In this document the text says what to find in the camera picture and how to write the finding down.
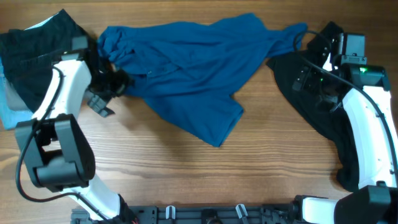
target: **wire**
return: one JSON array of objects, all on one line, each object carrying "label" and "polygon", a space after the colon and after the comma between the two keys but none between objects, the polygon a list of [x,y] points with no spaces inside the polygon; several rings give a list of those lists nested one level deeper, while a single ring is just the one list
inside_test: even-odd
[{"label": "wire", "polygon": [[297,49],[297,44],[298,44],[298,42],[299,42],[298,37],[304,36],[306,33],[311,33],[311,34],[319,35],[319,36],[328,44],[328,46],[329,46],[329,48],[328,48],[329,51],[331,50],[331,43],[330,43],[330,41],[329,41],[323,34],[318,33],[318,32],[315,32],[315,31],[312,31],[312,30],[306,30],[306,31],[303,31],[303,32],[298,33],[298,34],[294,37],[294,40],[293,40],[294,52],[295,52],[305,63],[307,63],[309,66],[312,66],[313,68],[316,68],[316,69],[319,70],[320,72],[322,72],[322,73],[324,73],[324,74],[327,74],[327,75],[329,75],[329,76],[331,76],[331,77],[333,77],[333,78],[339,80],[340,82],[342,82],[342,83],[344,83],[344,84],[346,84],[346,85],[348,85],[348,86],[354,88],[354,89],[357,90],[358,92],[360,92],[360,94],[362,94],[367,100],[369,100],[369,102],[372,104],[372,106],[373,106],[374,109],[376,110],[376,113],[379,115],[380,120],[381,120],[381,123],[382,123],[383,126],[384,126],[384,130],[386,131],[386,135],[387,135],[388,142],[389,142],[389,145],[390,145],[392,163],[393,163],[393,166],[394,166],[394,175],[395,175],[395,178],[396,178],[396,186],[398,187],[397,154],[396,154],[396,150],[395,150],[395,147],[394,147],[394,142],[393,142],[393,140],[392,140],[392,135],[391,135],[390,129],[389,129],[388,124],[387,124],[387,121],[386,121],[386,117],[385,117],[384,114],[381,112],[380,108],[379,108],[378,105],[374,102],[374,100],[373,100],[365,91],[363,91],[362,89],[360,89],[360,88],[357,87],[356,85],[350,83],[349,81],[347,81],[347,80],[345,80],[345,79],[343,79],[343,78],[340,78],[339,76],[334,75],[333,73],[331,73],[331,72],[329,72],[329,71],[326,71],[325,69],[319,67],[318,65],[315,65],[314,63],[310,62],[308,59],[306,59],[305,57],[303,57],[303,56],[299,53],[299,50]]},{"label": "wire", "polygon": [[63,83],[63,72],[57,68],[57,67],[52,67],[53,69],[55,69],[56,71],[58,71],[59,73],[59,77],[60,77],[60,82],[58,84],[57,89],[55,90],[55,94],[53,96],[53,98],[51,99],[51,102],[49,104],[49,106],[47,107],[47,109],[45,110],[45,113],[43,115],[43,117],[36,123],[36,125],[34,126],[33,130],[30,132],[26,143],[24,145],[24,147],[22,148],[21,154],[19,155],[18,158],[18,162],[17,162],[17,169],[16,169],[16,184],[17,184],[17,189],[18,192],[26,199],[29,200],[31,202],[39,202],[39,203],[44,203],[44,202],[50,202],[53,200],[56,200],[58,198],[62,198],[62,197],[66,197],[66,196],[75,196],[78,200],[81,200],[85,205],[87,205],[87,207],[89,209],[91,209],[92,211],[94,211],[99,217],[101,217],[104,222],[106,223],[110,223],[108,221],[108,219],[100,213],[99,210],[95,209],[94,206],[92,206],[89,202],[87,202],[87,200],[85,198],[83,198],[80,194],[75,193],[75,192],[69,192],[69,193],[64,193],[64,194],[60,194],[54,197],[49,197],[49,198],[43,198],[43,199],[39,199],[39,198],[33,198],[29,195],[27,195],[24,191],[24,189],[22,188],[22,184],[21,184],[21,167],[22,167],[22,162],[24,161],[27,149],[29,147],[29,144],[31,142],[31,140],[33,139],[33,137],[35,136],[36,132],[41,128],[43,121],[45,120],[45,118],[50,114],[50,112],[53,110],[53,106],[55,104],[55,101],[57,100],[59,93],[61,91],[61,87],[62,87],[62,83]]}]

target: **black cable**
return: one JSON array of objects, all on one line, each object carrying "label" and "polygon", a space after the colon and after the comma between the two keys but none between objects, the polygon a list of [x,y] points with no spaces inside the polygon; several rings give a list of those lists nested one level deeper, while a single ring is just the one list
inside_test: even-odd
[{"label": "black cable", "polygon": [[311,34],[319,35],[319,36],[328,44],[328,46],[329,46],[328,50],[329,50],[329,51],[331,50],[331,43],[330,43],[330,41],[329,41],[323,34],[318,33],[318,32],[315,32],[315,31],[312,31],[312,30],[306,30],[306,31],[303,31],[303,32],[298,33],[298,34],[294,37],[294,40],[293,40],[294,52],[295,52],[305,63],[307,63],[309,66],[311,66],[311,67],[313,67],[313,68],[316,68],[316,69],[319,70],[320,72],[322,72],[322,73],[324,73],[324,74],[327,74],[327,75],[329,75],[329,76],[331,76],[331,77],[333,77],[333,78],[339,80],[340,82],[342,82],[342,83],[344,83],[344,84],[346,84],[346,85],[348,85],[348,86],[354,88],[354,89],[357,90],[358,92],[360,92],[367,100],[369,100],[369,102],[372,104],[372,106],[373,106],[374,109],[376,110],[376,113],[379,115],[380,120],[381,120],[381,123],[382,123],[383,126],[384,126],[384,130],[386,131],[386,135],[387,135],[388,142],[389,142],[389,145],[390,145],[392,163],[393,163],[393,166],[394,166],[394,175],[395,175],[396,184],[397,184],[397,187],[398,187],[397,154],[396,154],[396,150],[395,150],[395,147],[394,147],[394,142],[393,142],[393,140],[392,140],[392,135],[391,135],[390,129],[389,129],[388,124],[387,124],[387,121],[386,121],[386,117],[385,117],[384,114],[381,112],[380,108],[379,108],[378,105],[374,102],[374,100],[373,100],[365,91],[363,91],[362,89],[358,88],[356,85],[350,83],[349,81],[347,81],[347,80],[345,80],[345,79],[343,79],[343,78],[340,78],[339,76],[334,75],[333,73],[331,73],[331,72],[329,72],[329,71],[326,71],[325,69],[319,67],[318,65],[315,65],[314,63],[310,62],[308,59],[306,59],[305,57],[303,57],[303,56],[299,53],[299,50],[297,49],[297,43],[298,43],[299,41],[298,41],[297,39],[298,39],[298,37],[300,37],[300,36],[304,36],[306,33],[311,33]]},{"label": "black cable", "polygon": [[55,94],[53,96],[53,98],[51,99],[51,102],[49,104],[49,106],[47,107],[47,109],[45,110],[45,113],[43,115],[43,117],[36,123],[36,125],[34,126],[32,132],[30,132],[29,137],[26,140],[25,146],[22,148],[21,154],[19,155],[18,158],[18,162],[17,162],[17,170],[16,170],[16,184],[17,184],[17,189],[18,192],[26,199],[29,200],[31,202],[39,202],[39,203],[43,203],[43,202],[50,202],[52,200],[56,200],[58,198],[62,198],[62,197],[66,197],[66,196],[75,196],[78,200],[81,200],[85,205],[87,205],[87,207],[89,209],[91,209],[92,211],[94,211],[99,217],[101,217],[106,223],[110,223],[108,221],[108,219],[102,215],[100,213],[100,211],[98,211],[97,209],[95,209],[94,206],[92,206],[89,202],[87,202],[80,194],[75,193],[75,192],[70,192],[70,193],[64,193],[64,194],[60,194],[54,197],[49,197],[49,198],[43,198],[43,199],[39,199],[39,198],[33,198],[29,195],[27,195],[24,191],[24,189],[22,188],[22,184],[21,184],[21,167],[22,167],[22,162],[24,161],[25,155],[26,155],[26,151],[29,147],[29,144],[31,142],[31,140],[33,139],[33,137],[36,135],[36,132],[40,129],[43,121],[45,120],[45,118],[50,114],[50,112],[53,110],[53,106],[55,101],[57,100],[59,93],[61,91],[61,87],[62,87],[62,83],[63,83],[63,72],[57,68],[53,66],[53,69],[55,69],[56,71],[58,71],[59,73],[59,77],[60,77],[60,82],[58,84],[57,89],[55,90]]}]

